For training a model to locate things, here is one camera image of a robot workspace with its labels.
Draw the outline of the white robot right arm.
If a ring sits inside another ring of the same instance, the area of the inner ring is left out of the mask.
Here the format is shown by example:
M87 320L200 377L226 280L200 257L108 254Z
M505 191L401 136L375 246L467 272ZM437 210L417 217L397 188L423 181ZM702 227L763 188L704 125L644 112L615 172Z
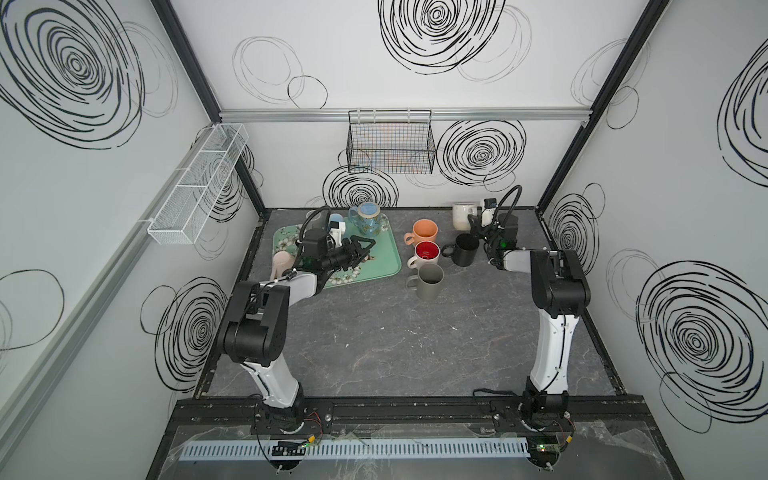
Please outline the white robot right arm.
M518 411L523 425L542 431L547 414L565 416L568 407L568 364L575 327L591 300L586 275L573 250L514 248L512 215L483 226L467 216L470 234L485 242L489 264L530 275L531 293L539 311L536 357L526 378Z

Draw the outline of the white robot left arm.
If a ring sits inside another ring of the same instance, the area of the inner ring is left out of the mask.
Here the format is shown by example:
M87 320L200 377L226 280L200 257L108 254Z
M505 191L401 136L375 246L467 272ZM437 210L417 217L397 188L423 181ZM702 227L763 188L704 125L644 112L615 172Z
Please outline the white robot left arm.
M289 308L318 295L333 273L352 270L376 241L352 235L335 241L326 229L302 230L291 266L262 282L235 286L221 320L217 347L252 378L265 409L289 419L304 417L304 394L283 355Z

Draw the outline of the white mug red inside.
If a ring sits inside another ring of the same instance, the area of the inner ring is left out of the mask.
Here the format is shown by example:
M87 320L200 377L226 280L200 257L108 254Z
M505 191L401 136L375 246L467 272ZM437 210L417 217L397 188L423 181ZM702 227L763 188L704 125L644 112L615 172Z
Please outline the white mug red inside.
M414 248L414 255L407 262L407 267L409 269L420 269L424 265L437 264L440 254L440 247L435 242L419 242Z

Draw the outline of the pale pink mug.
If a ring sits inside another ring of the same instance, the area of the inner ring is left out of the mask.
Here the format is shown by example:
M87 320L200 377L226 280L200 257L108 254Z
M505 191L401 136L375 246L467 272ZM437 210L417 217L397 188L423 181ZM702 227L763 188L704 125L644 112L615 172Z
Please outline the pale pink mug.
M276 280L282 277L286 271L293 268L295 257L288 251L278 251L272 257L270 279Z

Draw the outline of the beige mug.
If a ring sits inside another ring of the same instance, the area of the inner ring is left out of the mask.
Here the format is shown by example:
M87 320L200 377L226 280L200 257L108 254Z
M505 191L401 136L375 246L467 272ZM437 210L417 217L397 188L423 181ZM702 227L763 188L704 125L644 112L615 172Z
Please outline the beige mug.
M482 207L477 203L454 203L452 205L452 225L456 231L469 232L471 230L470 216L478 217L482 213Z

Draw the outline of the black mug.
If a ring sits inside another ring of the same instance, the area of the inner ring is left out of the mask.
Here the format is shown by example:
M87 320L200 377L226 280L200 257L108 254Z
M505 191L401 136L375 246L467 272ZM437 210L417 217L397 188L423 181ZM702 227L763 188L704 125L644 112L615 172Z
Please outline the black mug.
M442 247L441 255L458 267L468 267L474 262L479 246L478 238L470 233L462 233L453 243Z

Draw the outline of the peach mug grey base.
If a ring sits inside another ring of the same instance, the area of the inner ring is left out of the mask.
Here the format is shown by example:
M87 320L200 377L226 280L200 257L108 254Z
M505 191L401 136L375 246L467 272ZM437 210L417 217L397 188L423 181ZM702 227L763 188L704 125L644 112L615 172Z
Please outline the peach mug grey base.
M413 224L410 232L404 234L403 240L406 245L417 245L424 241L434 242L438 233L439 227L433 220L420 219Z

